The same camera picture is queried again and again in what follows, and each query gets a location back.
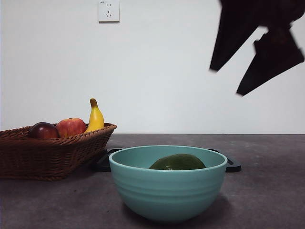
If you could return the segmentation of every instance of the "brown woven basket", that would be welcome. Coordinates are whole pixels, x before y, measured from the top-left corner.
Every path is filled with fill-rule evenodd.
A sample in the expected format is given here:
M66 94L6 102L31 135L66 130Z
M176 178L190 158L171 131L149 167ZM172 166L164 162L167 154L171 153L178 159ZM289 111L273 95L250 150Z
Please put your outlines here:
M61 180L101 152L116 127L53 139L28 138L30 126L0 131L0 178Z

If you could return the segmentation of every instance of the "wall outlet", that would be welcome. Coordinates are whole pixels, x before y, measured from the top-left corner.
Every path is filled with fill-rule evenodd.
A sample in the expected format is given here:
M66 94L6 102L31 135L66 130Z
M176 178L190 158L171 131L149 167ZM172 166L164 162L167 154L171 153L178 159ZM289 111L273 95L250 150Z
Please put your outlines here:
M119 0L99 1L99 22L119 22L120 2Z

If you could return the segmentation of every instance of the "apple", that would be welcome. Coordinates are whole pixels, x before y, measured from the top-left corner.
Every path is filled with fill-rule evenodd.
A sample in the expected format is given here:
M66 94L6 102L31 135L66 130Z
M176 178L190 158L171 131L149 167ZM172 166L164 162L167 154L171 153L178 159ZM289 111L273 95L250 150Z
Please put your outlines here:
M80 118L66 118L58 122L55 126L60 137L69 137L83 133L87 127Z
M59 134L53 124L40 122L29 129L28 136L32 138L57 138Z

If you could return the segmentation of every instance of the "banana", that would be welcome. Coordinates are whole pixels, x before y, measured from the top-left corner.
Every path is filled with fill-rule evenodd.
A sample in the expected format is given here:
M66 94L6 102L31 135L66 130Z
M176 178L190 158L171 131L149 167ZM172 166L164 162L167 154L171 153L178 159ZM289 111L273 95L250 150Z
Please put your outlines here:
M88 128L84 133L88 133L94 130L103 129L104 128L104 117L99 107L97 106L97 102L94 98L90 99L91 104L91 113L89 118Z

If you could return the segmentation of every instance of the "gray countertop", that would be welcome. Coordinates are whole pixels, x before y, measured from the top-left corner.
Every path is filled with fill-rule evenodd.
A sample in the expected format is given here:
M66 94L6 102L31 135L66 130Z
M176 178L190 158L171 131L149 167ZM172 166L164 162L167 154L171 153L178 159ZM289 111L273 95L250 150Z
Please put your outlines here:
M113 134L107 148L142 145L213 148L242 170L226 173L216 201L178 225L133 213L111 173L89 163L61 181L0 179L0 229L305 228L305 135Z

